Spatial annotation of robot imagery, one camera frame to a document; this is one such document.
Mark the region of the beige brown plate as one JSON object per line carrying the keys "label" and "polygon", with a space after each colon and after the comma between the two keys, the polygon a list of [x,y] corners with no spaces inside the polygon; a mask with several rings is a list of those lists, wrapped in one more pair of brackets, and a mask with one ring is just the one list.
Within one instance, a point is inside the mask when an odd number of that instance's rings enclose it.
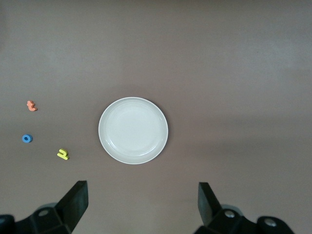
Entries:
{"label": "beige brown plate", "polygon": [[106,153],[130,165],[149,162],[164,150],[169,127],[164,113],[149,100],[125,97],[102,113],[98,136]]}

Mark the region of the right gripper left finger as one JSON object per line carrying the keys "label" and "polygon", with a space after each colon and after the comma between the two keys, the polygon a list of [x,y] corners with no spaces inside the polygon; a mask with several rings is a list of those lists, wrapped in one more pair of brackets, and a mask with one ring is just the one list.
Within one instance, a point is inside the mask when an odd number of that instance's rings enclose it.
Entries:
{"label": "right gripper left finger", "polygon": [[87,181],[78,181],[53,207],[43,207],[15,221],[0,215],[0,234],[72,234],[87,210]]}

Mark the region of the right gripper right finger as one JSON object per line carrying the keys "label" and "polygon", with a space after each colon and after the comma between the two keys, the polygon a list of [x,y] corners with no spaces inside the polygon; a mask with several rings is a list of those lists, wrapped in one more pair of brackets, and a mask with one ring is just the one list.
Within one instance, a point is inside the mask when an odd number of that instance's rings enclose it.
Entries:
{"label": "right gripper right finger", "polygon": [[223,208],[207,182],[198,184],[197,204],[203,225],[195,234],[295,234],[277,217],[261,216],[254,223],[234,209]]}

